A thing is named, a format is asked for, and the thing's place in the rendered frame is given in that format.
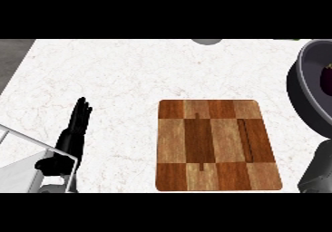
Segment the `dark grey pot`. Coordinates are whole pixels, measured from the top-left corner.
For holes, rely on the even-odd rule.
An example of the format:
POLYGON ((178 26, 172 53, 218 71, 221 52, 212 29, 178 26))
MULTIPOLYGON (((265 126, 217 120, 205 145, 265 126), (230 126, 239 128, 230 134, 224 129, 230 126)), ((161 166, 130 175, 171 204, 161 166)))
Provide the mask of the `dark grey pot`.
POLYGON ((332 139, 332 96, 320 88, 323 68, 332 64, 332 39, 310 40, 286 75, 286 91, 296 114, 308 127, 332 139))

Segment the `grey round object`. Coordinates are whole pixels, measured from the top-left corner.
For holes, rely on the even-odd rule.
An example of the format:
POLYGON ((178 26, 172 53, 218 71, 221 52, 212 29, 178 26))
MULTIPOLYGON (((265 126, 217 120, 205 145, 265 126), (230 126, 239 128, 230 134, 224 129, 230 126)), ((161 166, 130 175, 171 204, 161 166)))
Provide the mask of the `grey round object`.
POLYGON ((200 45, 215 45, 223 39, 192 39, 200 45))

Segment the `dark purple eggplant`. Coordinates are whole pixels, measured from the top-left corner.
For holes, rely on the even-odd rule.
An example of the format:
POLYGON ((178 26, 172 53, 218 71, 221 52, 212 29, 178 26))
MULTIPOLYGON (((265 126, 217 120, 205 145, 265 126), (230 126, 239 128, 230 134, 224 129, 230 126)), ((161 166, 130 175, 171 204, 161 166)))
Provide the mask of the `dark purple eggplant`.
POLYGON ((329 64, 321 70, 320 87, 324 94, 332 96, 332 64, 329 64))

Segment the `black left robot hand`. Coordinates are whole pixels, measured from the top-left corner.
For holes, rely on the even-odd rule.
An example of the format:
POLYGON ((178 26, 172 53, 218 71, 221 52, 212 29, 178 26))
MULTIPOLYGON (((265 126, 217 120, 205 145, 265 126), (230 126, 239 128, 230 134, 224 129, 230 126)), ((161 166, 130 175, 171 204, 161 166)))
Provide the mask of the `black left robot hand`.
POLYGON ((41 159, 35 163, 35 169, 42 172, 44 176, 69 175, 71 171, 78 170, 91 111, 93 107, 85 98, 81 97, 71 113, 68 127, 60 133, 54 147, 54 149, 73 156, 78 160, 72 160, 68 156, 54 152, 48 158, 41 159))

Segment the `checkered wooden cutting board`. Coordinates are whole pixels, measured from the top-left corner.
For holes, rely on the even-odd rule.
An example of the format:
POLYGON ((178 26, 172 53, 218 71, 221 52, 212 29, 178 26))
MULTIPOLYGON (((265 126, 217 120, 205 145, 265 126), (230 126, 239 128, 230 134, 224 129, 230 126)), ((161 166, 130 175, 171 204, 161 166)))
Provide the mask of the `checkered wooden cutting board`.
POLYGON ((159 101, 155 187, 161 191, 282 188, 257 101, 159 101))

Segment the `white frame structure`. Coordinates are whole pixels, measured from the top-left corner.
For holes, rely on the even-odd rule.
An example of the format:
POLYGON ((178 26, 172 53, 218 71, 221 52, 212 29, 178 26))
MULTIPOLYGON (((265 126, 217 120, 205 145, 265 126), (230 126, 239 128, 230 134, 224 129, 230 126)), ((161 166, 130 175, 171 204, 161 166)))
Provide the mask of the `white frame structure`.
POLYGON ((0 145, 6 136, 11 134, 42 148, 42 151, 37 154, 0 168, 0 193, 71 193, 69 188, 75 176, 75 170, 71 170, 71 174, 63 185, 41 185, 44 176, 41 171, 35 169, 34 165, 35 162, 47 158, 51 153, 57 153, 73 160, 72 168, 75 168, 78 166, 78 158, 1 124, 0 130, 4 132, 0 137, 0 145))

